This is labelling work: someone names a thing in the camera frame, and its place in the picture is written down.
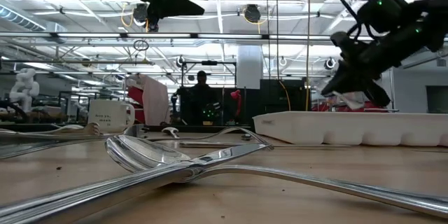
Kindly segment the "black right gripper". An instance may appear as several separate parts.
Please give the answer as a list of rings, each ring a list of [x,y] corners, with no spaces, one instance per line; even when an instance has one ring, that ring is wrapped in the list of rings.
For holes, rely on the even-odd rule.
[[[356,78],[377,79],[385,70],[399,67],[405,58],[420,49],[419,39],[418,32],[400,31],[364,43],[350,38],[343,31],[337,32],[335,45],[340,48],[342,59],[321,94],[329,96],[333,92],[357,91]],[[376,83],[368,83],[363,92],[375,106],[385,107],[391,102],[386,91]]]

